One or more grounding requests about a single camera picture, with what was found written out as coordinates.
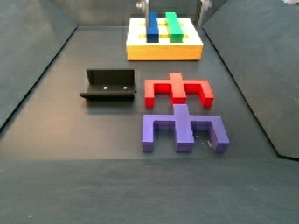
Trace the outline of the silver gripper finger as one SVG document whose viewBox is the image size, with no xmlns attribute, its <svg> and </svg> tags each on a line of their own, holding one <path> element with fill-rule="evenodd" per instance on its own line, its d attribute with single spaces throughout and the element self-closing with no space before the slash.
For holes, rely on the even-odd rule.
<svg viewBox="0 0 299 224">
<path fill-rule="evenodd" d="M 210 0 L 200 0 L 198 26 L 201 26 L 204 14 L 210 6 L 212 6 Z"/>
<path fill-rule="evenodd" d="M 136 3 L 136 8 L 142 11 L 144 19 L 148 19 L 149 18 L 149 0 L 140 0 Z"/>
</svg>

